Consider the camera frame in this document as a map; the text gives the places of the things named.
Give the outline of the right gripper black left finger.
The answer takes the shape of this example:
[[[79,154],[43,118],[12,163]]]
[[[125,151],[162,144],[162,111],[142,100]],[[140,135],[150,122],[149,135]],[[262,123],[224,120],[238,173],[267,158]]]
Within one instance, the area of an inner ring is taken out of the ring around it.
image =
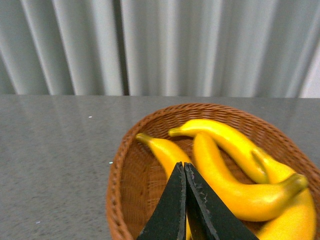
[[[158,204],[138,235],[138,240],[186,239],[186,175],[178,162],[168,179]]]

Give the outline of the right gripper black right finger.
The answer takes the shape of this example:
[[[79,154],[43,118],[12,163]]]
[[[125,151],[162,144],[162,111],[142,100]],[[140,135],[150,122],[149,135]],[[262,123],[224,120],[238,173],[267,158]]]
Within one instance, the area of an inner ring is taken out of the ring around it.
[[[256,240],[191,163],[184,164],[186,211],[193,240]]]

